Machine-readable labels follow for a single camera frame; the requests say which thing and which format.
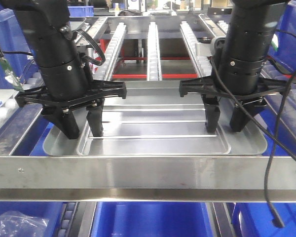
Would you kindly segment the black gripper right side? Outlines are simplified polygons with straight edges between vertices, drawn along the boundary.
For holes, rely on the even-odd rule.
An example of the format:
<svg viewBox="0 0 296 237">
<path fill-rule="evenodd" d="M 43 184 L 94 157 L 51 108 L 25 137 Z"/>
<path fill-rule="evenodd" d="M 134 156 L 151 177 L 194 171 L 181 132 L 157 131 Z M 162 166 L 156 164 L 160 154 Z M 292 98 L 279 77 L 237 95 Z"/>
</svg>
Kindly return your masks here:
<svg viewBox="0 0 296 237">
<path fill-rule="evenodd" d="M 257 88 L 253 93 L 249 95 L 234 94 L 234 97 L 241 102 L 246 111 L 254 117 L 263 111 L 267 105 L 266 100 L 262 97 L 271 94 L 283 94 L 287 91 L 290 91 L 290 87 L 287 88 L 287 81 L 260 77 Z M 215 85 L 211 76 L 180 81 L 179 93 L 181 97 L 191 93 L 203 95 L 202 100 L 206 117 L 205 125 L 209 133 L 214 133 L 216 131 L 220 118 L 217 97 L 232 99 L 230 93 L 219 89 Z M 238 105 L 235 105 L 229 123 L 232 131 L 241 132 L 249 121 L 249 117 L 245 115 Z"/>
</svg>

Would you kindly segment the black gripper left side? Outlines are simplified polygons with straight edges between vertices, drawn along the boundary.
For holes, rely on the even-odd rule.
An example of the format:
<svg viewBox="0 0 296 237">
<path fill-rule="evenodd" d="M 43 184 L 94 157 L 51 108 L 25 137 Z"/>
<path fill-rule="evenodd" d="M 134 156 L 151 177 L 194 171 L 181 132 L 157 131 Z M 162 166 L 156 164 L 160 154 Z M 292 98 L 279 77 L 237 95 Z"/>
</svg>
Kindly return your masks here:
<svg viewBox="0 0 296 237">
<path fill-rule="evenodd" d="M 101 137 L 104 98 L 125 99 L 126 95 L 127 89 L 124 82 L 94 80 L 81 94 L 68 93 L 63 98 L 56 98 L 46 86 L 41 86 L 18 93 L 15 100 L 19 107 L 29 104 L 42 105 L 41 115 L 44 119 L 53 123 L 68 139 L 77 139 L 79 128 L 72 111 L 86 107 L 88 111 L 86 118 L 92 135 Z"/>
</svg>

